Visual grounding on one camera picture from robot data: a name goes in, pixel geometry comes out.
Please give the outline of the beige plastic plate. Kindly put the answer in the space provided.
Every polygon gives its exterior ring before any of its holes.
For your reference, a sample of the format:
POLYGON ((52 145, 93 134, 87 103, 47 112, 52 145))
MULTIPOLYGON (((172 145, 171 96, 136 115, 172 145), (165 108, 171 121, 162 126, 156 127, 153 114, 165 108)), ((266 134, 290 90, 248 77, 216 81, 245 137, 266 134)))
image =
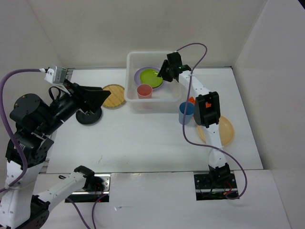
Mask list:
POLYGON ((221 116, 218 124, 212 124, 208 128, 198 125, 200 138, 207 144, 221 148, 229 145, 234 138, 234 128, 231 122, 221 116))

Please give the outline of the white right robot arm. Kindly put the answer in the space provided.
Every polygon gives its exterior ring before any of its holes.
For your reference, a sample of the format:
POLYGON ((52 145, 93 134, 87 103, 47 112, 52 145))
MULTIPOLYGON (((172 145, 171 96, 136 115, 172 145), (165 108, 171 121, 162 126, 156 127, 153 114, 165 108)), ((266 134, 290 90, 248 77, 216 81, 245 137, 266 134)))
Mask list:
POLYGON ((194 120, 201 127, 205 135, 205 143, 209 147, 209 182, 211 188, 220 187, 229 178, 231 170, 220 138, 219 121, 220 101, 218 92, 210 91, 191 74, 191 68, 183 65, 178 52, 167 54, 158 73, 167 82, 176 80, 186 89, 188 95, 195 99, 194 120))

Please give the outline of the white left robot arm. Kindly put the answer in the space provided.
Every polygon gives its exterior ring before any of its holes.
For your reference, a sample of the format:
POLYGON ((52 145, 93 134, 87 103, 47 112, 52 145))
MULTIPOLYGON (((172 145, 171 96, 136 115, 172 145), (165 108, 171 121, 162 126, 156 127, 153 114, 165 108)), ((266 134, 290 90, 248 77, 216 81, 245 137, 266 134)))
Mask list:
POLYGON ((67 92, 47 105, 36 94, 25 94, 15 103, 10 118, 17 131, 6 152, 8 187, 0 202, 0 224, 7 229, 39 229, 50 212, 73 192, 102 191, 103 180, 78 166, 54 187, 33 194, 35 183, 53 145, 50 135, 74 114, 97 114, 110 96, 100 87, 65 81, 67 92))

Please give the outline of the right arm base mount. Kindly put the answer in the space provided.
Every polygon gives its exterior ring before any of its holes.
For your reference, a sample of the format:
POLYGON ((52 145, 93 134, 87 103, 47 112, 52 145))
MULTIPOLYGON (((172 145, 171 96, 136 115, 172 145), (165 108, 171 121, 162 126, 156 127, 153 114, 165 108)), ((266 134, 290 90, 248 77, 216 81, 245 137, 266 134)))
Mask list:
POLYGON ((226 195, 230 198, 239 196, 234 173, 218 184, 213 184, 207 173, 194 173, 193 177, 197 201, 223 200, 226 195))

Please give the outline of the purple plastic plate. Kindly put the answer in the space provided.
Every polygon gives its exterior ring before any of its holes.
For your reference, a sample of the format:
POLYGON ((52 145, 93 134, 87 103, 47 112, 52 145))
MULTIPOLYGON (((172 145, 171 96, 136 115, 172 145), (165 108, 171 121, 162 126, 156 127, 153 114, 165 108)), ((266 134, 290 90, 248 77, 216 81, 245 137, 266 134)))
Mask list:
POLYGON ((143 68, 140 68, 139 70, 137 70, 137 72, 136 72, 135 75, 134 75, 134 81, 135 81, 135 83, 136 83, 137 86, 139 86, 139 85, 142 84, 142 83, 140 82, 140 79, 139 79, 140 71, 141 71, 141 70, 144 70, 144 69, 148 69, 148 68, 158 69, 158 68, 155 68, 155 67, 150 67, 150 66, 148 66, 148 67, 143 67, 143 68))

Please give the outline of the green plastic plate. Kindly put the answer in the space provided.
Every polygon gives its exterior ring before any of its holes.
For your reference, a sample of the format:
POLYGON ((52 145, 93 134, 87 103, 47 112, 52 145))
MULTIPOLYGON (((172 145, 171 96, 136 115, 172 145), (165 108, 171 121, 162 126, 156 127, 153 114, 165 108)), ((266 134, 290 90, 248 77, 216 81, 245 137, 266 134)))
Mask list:
POLYGON ((153 89, 157 88, 162 85, 163 79, 157 77, 159 73, 158 69, 154 68, 148 68, 140 71, 140 82, 142 84, 148 84, 150 85, 153 89))

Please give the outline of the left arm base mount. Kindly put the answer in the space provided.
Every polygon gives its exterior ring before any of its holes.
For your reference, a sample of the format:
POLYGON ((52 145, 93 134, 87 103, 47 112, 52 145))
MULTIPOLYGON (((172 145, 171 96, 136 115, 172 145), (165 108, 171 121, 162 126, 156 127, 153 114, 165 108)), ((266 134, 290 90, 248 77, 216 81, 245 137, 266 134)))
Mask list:
POLYGON ((79 189, 73 192, 69 199, 75 203, 94 203, 102 197, 98 202, 109 202, 111 175, 96 174, 95 180, 95 184, 91 188, 79 189))

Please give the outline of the blue plastic cup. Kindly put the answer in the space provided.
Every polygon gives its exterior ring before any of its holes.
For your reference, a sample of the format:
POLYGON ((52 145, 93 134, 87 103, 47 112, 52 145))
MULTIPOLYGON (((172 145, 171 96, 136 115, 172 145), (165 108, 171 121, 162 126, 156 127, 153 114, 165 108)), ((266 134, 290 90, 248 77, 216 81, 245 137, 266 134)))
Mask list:
POLYGON ((183 124, 188 124, 193 117, 194 114, 194 104, 191 102, 183 102, 179 105, 179 123, 183 124))

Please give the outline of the pink plastic cup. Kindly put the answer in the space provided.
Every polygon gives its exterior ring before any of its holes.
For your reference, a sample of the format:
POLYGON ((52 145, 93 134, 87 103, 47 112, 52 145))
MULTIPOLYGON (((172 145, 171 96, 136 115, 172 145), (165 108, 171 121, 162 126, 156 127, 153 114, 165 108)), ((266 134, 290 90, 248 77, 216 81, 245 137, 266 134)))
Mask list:
POLYGON ((141 84, 137 88, 137 95, 139 99, 150 99, 152 97, 153 89, 148 84, 141 84))

